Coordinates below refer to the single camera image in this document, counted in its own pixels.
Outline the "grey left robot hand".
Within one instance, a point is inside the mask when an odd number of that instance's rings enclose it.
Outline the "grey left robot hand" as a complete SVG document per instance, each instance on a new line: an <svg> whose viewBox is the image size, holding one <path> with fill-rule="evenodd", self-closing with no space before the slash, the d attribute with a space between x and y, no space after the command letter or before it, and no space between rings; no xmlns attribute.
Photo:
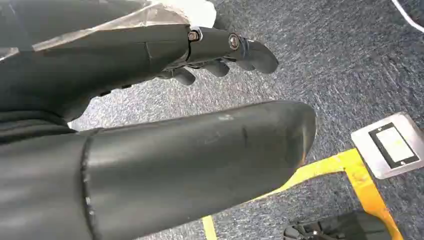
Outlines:
<svg viewBox="0 0 424 240"><path fill-rule="evenodd" d="M316 113L273 100L77 131L90 101L155 78L190 85L228 63L273 73L262 43L153 0L0 3L0 237L135 240L279 188Z"/></svg>

